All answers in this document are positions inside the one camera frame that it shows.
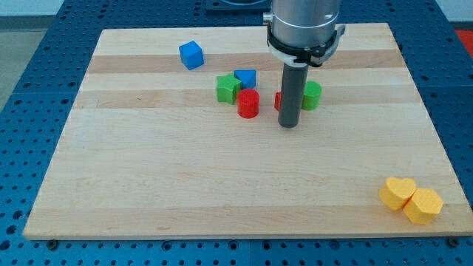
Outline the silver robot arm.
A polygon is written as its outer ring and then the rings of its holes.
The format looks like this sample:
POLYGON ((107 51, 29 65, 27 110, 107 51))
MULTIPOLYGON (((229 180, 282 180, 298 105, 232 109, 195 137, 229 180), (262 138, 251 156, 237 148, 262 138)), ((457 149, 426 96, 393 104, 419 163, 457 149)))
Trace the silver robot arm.
POLYGON ((281 43, 298 48, 327 42, 335 32, 340 0, 273 0, 270 31, 281 43))

